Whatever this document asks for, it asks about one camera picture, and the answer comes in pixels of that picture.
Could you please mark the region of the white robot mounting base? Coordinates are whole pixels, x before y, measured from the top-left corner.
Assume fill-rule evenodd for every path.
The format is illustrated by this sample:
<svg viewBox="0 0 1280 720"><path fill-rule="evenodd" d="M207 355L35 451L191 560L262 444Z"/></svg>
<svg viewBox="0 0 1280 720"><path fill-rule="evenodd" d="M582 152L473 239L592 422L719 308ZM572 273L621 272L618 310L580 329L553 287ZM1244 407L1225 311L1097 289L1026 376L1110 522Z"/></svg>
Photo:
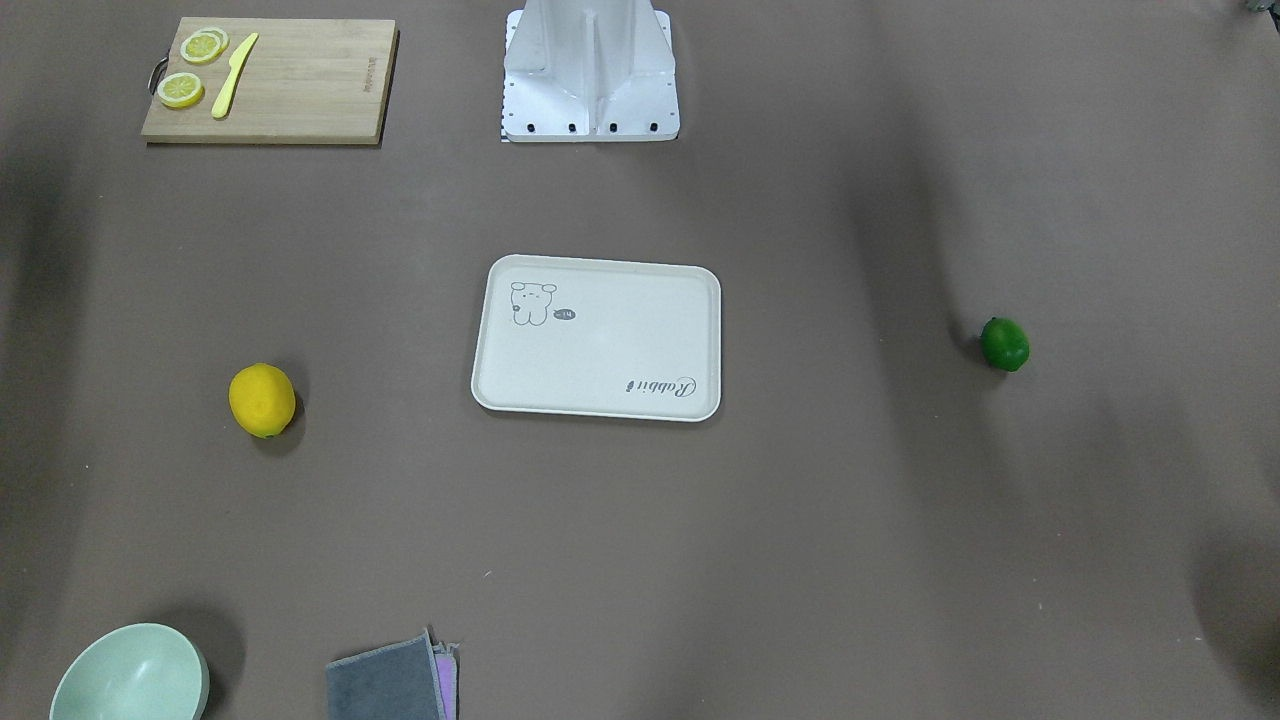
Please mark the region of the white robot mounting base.
<svg viewBox="0 0 1280 720"><path fill-rule="evenodd" d="M678 137L671 18L649 1L527 1L506 18L500 137L628 143Z"/></svg>

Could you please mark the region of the pale green bowl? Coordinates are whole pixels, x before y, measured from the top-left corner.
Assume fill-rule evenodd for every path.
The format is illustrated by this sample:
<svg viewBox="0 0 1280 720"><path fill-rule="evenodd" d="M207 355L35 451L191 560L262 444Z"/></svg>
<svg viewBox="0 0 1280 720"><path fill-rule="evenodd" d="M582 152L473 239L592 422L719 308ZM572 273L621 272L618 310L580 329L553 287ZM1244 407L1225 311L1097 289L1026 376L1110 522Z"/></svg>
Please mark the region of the pale green bowl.
<svg viewBox="0 0 1280 720"><path fill-rule="evenodd" d="M200 719L211 676L198 647L159 623L120 626L65 670L50 719Z"/></svg>

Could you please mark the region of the bamboo cutting board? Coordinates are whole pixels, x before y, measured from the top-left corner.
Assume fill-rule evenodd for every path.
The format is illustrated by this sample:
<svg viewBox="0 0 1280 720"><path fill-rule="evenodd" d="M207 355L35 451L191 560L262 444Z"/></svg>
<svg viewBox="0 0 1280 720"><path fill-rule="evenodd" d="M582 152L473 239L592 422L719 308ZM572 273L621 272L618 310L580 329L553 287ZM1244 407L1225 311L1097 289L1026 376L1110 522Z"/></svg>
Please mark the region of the bamboo cutting board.
<svg viewBox="0 0 1280 720"><path fill-rule="evenodd" d="M220 27L229 46L215 61L192 65L179 54L195 31ZM229 58L259 32L227 118L211 108ZM168 72L205 82L201 101L168 109L154 97L141 136L148 143L376 146L387 114L399 28L390 19L276 19L188 15L178 20Z"/></svg>

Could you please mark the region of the lemon slice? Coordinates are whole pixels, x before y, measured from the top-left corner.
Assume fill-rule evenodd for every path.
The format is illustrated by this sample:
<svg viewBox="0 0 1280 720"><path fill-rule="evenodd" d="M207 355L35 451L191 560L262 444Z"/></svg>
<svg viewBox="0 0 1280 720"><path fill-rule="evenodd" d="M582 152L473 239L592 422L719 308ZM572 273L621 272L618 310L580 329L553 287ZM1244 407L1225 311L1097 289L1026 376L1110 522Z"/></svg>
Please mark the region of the lemon slice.
<svg viewBox="0 0 1280 720"><path fill-rule="evenodd" d="M186 109L201 101L205 95L205 82L191 72L177 72L164 76L154 91L154 96L168 109Z"/></svg>
<svg viewBox="0 0 1280 720"><path fill-rule="evenodd" d="M205 27L189 35L179 47L184 61L205 65L215 61L229 45L229 35L220 27Z"/></svg>

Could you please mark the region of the yellow lemon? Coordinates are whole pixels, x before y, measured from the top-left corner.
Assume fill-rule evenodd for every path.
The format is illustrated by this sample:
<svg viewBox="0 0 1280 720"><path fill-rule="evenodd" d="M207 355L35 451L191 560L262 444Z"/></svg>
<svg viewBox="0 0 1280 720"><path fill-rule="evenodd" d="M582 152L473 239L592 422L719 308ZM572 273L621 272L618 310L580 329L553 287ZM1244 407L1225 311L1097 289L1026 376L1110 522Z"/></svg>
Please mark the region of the yellow lemon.
<svg viewBox="0 0 1280 720"><path fill-rule="evenodd" d="M266 439L279 436L293 420L296 393L280 368L256 363L230 379L228 404L243 430Z"/></svg>

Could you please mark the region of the white rabbit tray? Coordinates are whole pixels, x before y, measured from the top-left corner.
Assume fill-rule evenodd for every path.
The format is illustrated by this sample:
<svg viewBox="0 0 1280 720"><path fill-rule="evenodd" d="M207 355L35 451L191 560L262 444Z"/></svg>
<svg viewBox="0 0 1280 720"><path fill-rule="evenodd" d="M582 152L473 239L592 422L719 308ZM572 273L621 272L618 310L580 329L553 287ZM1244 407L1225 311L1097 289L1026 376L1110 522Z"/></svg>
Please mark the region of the white rabbit tray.
<svg viewBox="0 0 1280 720"><path fill-rule="evenodd" d="M470 389L485 409L698 423L722 400L722 287L691 265L493 263Z"/></svg>

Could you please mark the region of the lemon slice upper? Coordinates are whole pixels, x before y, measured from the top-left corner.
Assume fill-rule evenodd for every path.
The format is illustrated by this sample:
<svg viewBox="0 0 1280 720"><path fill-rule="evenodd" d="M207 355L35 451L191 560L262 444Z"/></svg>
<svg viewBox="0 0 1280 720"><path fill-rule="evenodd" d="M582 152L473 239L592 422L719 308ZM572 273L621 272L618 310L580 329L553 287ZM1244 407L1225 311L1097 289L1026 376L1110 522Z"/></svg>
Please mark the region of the lemon slice upper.
<svg viewBox="0 0 1280 720"><path fill-rule="evenodd" d="M189 35L179 47L184 61L205 65L215 61L229 45L229 35L220 27L205 27Z"/></svg>

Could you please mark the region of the lemon slice lower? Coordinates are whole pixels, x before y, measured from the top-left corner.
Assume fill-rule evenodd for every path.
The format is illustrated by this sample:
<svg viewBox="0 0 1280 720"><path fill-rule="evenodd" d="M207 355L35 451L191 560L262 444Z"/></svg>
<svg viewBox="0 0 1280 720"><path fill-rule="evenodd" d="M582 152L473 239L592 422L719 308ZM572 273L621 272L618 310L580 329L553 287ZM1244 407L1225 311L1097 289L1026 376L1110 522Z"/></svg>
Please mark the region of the lemon slice lower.
<svg viewBox="0 0 1280 720"><path fill-rule="evenodd" d="M154 96L168 109L186 109L201 101L205 95L205 82L191 72L177 72L164 76L154 91Z"/></svg>

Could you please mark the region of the grey folded cloth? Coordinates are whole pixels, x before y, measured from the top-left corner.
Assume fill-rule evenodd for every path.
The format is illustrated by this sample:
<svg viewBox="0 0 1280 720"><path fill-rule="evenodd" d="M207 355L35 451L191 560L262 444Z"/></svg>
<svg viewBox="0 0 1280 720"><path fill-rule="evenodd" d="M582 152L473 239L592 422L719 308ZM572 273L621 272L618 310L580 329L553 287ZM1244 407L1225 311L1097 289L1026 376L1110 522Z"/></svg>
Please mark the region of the grey folded cloth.
<svg viewBox="0 0 1280 720"><path fill-rule="evenodd" d="M429 633L325 666L329 719L444 719Z"/></svg>

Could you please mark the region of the yellow plastic knife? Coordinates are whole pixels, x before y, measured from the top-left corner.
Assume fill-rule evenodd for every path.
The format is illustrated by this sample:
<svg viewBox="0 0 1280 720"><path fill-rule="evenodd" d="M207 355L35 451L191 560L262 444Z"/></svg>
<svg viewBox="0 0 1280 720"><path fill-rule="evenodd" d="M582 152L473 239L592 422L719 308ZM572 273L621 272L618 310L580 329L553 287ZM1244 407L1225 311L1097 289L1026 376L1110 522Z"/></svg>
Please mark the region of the yellow plastic knife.
<svg viewBox="0 0 1280 720"><path fill-rule="evenodd" d="M259 32L251 32L232 53L229 58L229 72L219 90L218 96L214 100L211 108L211 118L215 120L221 120L227 118L230 111L230 105L234 101L236 91L241 79L241 74L244 69L244 64L248 60L250 54L253 50L255 44L259 40Z"/></svg>

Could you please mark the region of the purple cloth underneath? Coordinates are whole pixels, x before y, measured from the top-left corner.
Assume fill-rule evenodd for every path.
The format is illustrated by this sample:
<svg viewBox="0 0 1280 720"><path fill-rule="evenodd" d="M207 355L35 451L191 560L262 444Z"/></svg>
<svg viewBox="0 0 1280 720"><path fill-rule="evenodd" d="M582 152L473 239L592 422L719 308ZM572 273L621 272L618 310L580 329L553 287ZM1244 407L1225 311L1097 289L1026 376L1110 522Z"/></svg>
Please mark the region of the purple cloth underneath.
<svg viewBox="0 0 1280 720"><path fill-rule="evenodd" d="M458 679L460 667L456 657L456 644L434 644L433 655L442 694L444 719L458 717Z"/></svg>

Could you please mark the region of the green lime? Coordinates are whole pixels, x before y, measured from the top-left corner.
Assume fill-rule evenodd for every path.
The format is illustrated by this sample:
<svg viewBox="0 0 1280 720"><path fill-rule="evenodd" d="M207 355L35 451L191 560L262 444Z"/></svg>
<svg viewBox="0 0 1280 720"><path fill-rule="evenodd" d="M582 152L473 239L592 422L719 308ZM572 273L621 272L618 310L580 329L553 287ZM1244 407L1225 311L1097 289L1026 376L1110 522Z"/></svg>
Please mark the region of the green lime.
<svg viewBox="0 0 1280 720"><path fill-rule="evenodd" d="M1030 341L1011 318L992 316L982 328L980 351L988 366L1018 372L1030 357Z"/></svg>

